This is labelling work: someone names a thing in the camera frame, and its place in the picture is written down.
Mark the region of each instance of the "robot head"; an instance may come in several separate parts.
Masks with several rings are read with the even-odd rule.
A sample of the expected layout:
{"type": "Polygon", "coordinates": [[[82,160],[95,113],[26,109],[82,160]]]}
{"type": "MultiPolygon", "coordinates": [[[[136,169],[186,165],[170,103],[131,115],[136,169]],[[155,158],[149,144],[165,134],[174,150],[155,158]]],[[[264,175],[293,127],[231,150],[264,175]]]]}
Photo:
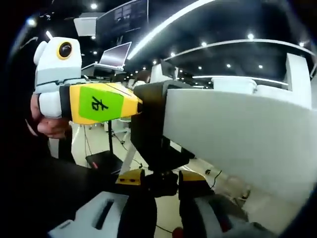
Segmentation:
{"type": "Polygon", "coordinates": [[[52,85],[56,85],[56,81],[81,77],[79,42],[64,37],[54,37],[48,43],[43,41],[35,51],[34,63],[37,65],[36,93],[53,91],[52,85]]]}

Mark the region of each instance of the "yellow eye ring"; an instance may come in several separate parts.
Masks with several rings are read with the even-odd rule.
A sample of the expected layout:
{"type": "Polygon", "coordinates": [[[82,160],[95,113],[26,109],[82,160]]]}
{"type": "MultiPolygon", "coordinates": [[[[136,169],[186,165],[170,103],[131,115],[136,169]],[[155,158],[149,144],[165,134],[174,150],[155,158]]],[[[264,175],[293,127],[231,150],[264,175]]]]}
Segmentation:
{"type": "Polygon", "coordinates": [[[70,57],[72,46],[69,42],[63,42],[57,48],[56,55],[60,60],[66,60],[70,57]]]}

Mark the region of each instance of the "robot eye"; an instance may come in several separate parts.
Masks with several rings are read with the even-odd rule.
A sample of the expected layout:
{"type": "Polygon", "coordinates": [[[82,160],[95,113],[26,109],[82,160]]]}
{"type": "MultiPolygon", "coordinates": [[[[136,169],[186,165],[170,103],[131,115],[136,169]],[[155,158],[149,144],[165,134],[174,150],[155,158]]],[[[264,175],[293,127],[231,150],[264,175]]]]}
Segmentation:
{"type": "Polygon", "coordinates": [[[57,51],[57,56],[61,60],[67,59],[71,54],[71,44],[69,42],[64,42],[59,46],[59,49],[57,51]]]}

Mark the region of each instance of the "green label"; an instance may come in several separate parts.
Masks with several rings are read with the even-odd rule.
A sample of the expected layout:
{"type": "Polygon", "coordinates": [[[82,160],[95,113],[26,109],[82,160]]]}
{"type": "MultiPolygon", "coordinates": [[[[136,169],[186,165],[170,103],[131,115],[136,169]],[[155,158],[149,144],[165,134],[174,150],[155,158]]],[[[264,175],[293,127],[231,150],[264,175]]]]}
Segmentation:
{"type": "Polygon", "coordinates": [[[123,96],[96,88],[81,87],[79,115],[99,122],[121,117],[123,96]]]}

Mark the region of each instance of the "human hand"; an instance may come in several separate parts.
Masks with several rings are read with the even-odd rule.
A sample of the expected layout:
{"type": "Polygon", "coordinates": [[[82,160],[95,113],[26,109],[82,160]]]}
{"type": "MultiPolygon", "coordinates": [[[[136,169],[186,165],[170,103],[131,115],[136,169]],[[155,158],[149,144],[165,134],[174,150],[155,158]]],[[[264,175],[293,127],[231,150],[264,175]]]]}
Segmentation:
{"type": "MultiPolygon", "coordinates": [[[[33,94],[31,97],[31,113],[34,121],[38,121],[38,131],[49,138],[61,139],[65,138],[65,132],[70,129],[68,120],[59,118],[46,118],[44,117],[38,105],[39,95],[33,94]]],[[[29,129],[33,134],[35,132],[29,126],[29,129]]]]}

